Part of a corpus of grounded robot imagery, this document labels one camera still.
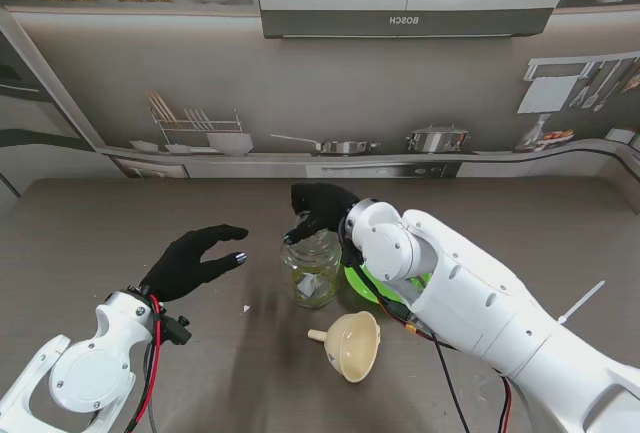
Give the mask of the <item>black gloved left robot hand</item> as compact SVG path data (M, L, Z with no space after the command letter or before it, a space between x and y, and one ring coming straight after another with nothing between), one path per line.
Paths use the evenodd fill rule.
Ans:
M183 298L241 266L247 259L244 252L207 261L202 256L219 242L239 241L247 236L247 229L226 224L189 231L168 246L142 279L140 288L160 302Z

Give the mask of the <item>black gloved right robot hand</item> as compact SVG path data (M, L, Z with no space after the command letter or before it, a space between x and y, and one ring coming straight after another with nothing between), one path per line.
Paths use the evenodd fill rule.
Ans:
M360 199L350 191L329 183L296 183L291 186L291 205L296 215L306 214L284 235L284 243L296 244L321 230L336 232L340 221Z

